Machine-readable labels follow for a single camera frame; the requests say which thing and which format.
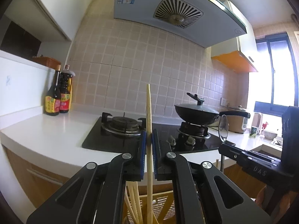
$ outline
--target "wok handle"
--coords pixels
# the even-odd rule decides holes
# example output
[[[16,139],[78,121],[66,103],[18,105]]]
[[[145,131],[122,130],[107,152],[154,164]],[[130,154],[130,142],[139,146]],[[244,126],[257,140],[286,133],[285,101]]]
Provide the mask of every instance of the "wok handle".
[[[187,93],[187,95],[193,99],[195,99],[197,101],[197,105],[202,105],[202,103],[204,102],[204,99],[200,99],[197,94],[191,94],[191,93]]]
[[[241,117],[245,117],[245,118],[248,118],[250,119],[250,113],[248,112],[244,112],[244,111],[221,111],[219,113],[219,116],[221,115],[235,115],[235,116],[241,116]]]

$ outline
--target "white countertop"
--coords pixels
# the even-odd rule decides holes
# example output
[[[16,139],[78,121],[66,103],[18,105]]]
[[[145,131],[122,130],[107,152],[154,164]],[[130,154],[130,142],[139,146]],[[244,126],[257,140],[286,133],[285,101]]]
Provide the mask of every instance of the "white countertop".
[[[104,164],[119,155],[81,147],[98,118],[98,115],[78,111],[55,117],[40,114],[2,129],[1,143],[32,164],[62,176],[72,177],[90,161]],[[213,129],[209,129],[209,133],[218,135],[218,131]],[[250,138],[249,134],[229,132],[227,140],[244,150],[264,150],[276,156],[281,155],[281,148],[270,144],[263,136]],[[182,155],[188,161],[199,164],[203,161],[214,163],[216,159],[220,160],[218,150]],[[225,167],[234,163],[226,158]]]

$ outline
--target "lid handle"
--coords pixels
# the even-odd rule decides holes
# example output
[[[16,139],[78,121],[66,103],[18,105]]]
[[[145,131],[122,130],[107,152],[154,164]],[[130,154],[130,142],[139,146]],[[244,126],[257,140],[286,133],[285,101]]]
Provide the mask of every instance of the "lid handle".
[[[193,99],[195,99],[197,101],[197,105],[202,105],[202,103],[204,102],[204,99],[200,99],[197,94],[191,94],[191,93],[187,93],[187,95]]]

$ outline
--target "person's hand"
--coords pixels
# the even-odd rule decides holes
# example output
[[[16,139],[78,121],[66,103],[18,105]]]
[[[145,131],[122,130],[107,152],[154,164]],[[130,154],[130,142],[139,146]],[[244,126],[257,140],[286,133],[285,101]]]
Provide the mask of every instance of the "person's hand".
[[[266,186],[259,191],[258,196],[255,199],[255,203],[261,208],[262,208],[262,204],[263,204],[263,201],[265,198],[265,190],[266,190]],[[279,213],[273,220],[274,224],[277,223],[282,218],[282,216],[286,213],[286,211],[290,207],[290,200],[291,200],[290,193],[286,193],[281,198],[280,203],[279,203]]]

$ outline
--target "cabinet door handle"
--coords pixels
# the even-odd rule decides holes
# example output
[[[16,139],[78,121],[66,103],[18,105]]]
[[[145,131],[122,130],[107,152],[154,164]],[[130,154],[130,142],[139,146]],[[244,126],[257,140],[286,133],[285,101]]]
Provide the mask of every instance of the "cabinet door handle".
[[[50,183],[52,183],[52,184],[56,184],[56,185],[59,185],[59,186],[62,186],[62,185],[63,185],[63,183],[62,183],[62,182],[59,182],[58,179],[52,178],[52,177],[50,177],[50,176],[47,176],[47,175],[45,175],[45,174],[43,174],[43,173],[40,173],[39,171],[36,171],[36,170],[34,170],[34,169],[27,169],[27,171],[28,171],[29,173],[31,173],[32,175],[34,175],[34,176],[36,176],[36,177],[38,177],[38,178],[40,178],[40,179],[46,180],[46,181],[48,181],[48,182],[50,182]]]
[[[250,56],[248,57],[253,63],[255,62]]]

